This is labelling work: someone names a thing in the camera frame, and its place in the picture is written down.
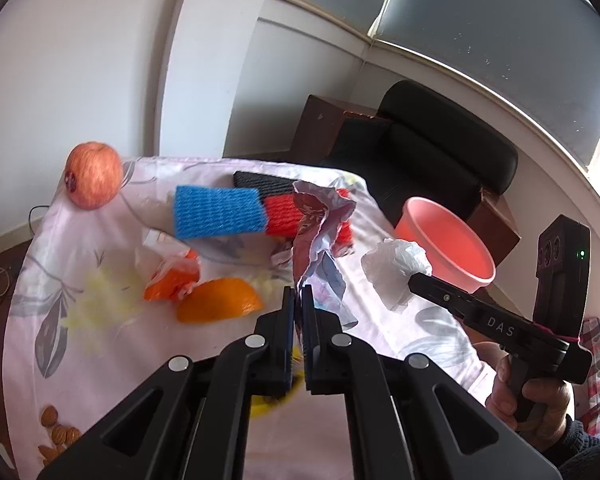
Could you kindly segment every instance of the metal screw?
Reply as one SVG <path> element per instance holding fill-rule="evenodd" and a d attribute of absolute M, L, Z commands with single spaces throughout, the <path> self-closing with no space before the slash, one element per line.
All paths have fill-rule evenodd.
<path fill-rule="evenodd" d="M 169 370 L 172 372 L 181 372 L 189 368 L 189 360 L 181 355 L 169 359 Z"/>
<path fill-rule="evenodd" d="M 349 346 L 351 344 L 351 336 L 347 334 L 336 334 L 331 337 L 331 342 L 336 346 Z"/>
<path fill-rule="evenodd" d="M 244 344 L 249 348 L 262 348 L 267 340 L 260 334 L 251 334 L 247 339 L 244 340 Z"/>
<path fill-rule="evenodd" d="M 409 356 L 408 362 L 411 367 L 418 368 L 419 370 L 429 366 L 429 359 L 424 354 L 412 354 Z"/>

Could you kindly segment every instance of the plaid fabric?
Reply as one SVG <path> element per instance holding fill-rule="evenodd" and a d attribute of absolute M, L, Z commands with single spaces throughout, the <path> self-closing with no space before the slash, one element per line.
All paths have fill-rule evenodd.
<path fill-rule="evenodd" d="M 586 382 L 589 410 L 580 416 L 580 421 L 588 434 L 600 439 L 600 320 L 597 317 L 582 322 L 580 343 L 593 354 Z"/>

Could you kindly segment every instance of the nut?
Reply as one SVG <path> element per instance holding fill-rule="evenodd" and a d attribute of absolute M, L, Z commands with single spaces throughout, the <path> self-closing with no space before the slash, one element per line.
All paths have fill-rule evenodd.
<path fill-rule="evenodd" d="M 45 428 L 50 428 L 58 421 L 58 410 L 53 406 L 47 406 L 40 416 L 40 424 Z"/>
<path fill-rule="evenodd" d="M 38 451 L 40 452 L 40 455 L 49 460 L 49 462 L 56 459 L 58 456 L 58 451 L 55 447 L 38 446 Z"/>
<path fill-rule="evenodd" d="M 56 446 L 62 446 L 66 440 L 66 428 L 64 426 L 56 426 L 51 431 L 51 440 Z"/>
<path fill-rule="evenodd" d="M 69 428 L 66 431 L 66 440 L 64 441 L 64 443 L 67 446 L 70 446 L 71 444 L 74 444 L 75 441 L 78 440 L 81 436 L 82 434 L 80 433 L 80 430 L 77 430 L 76 428 Z"/>

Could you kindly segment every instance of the floral tablecloth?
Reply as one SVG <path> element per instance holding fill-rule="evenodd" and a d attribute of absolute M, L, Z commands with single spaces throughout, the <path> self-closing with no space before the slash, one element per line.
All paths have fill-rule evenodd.
<path fill-rule="evenodd" d="M 52 404 L 60 423 L 87 431 L 157 367 L 176 354 L 199 360 L 253 331 L 262 312 L 211 324 L 181 324 L 167 303 L 142 300 L 160 262 L 145 241 L 173 232 L 177 184 L 231 187 L 234 171 L 252 171 L 328 186 L 345 182 L 356 210 L 355 253 L 337 260 L 347 282 L 344 302 L 359 323 L 349 331 L 376 351 L 429 355 L 484 402 L 493 370 L 481 363 L 453 317 L 426 301 L 389 312 L 366 280 L 360 258 L 391 225 L 360 177 L 338 170 L 252 160 L 140 158 L 125 162 L 119 195 L 84 211 L 62 186 L 27 253 L 11 302 L 3 355 L 4 400 L 22 480 L 42 469 L 39 445 L 50 445 L 40 413 Z M 288 270 L 270 263 L 275 241 L 264 234 L 192 240 L 201 280 L 237 276 L 250 282 L 267 310 L 280 307 Z M 344 402 L 303 388 L 250 423 L 246 479 L 352 478 Z"/>

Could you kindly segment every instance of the pink plastic bucket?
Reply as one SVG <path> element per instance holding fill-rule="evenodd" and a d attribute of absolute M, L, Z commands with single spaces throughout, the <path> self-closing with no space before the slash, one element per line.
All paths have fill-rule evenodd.
<path fill-rule="evenodd" d="M 419 196 L 402 206 L 395 227 L 398 238 L 417 242 L 426 252 L 433 275 L 467 292 L 489 285 L 496 266 L 478 235 L 440 204 Z"/>

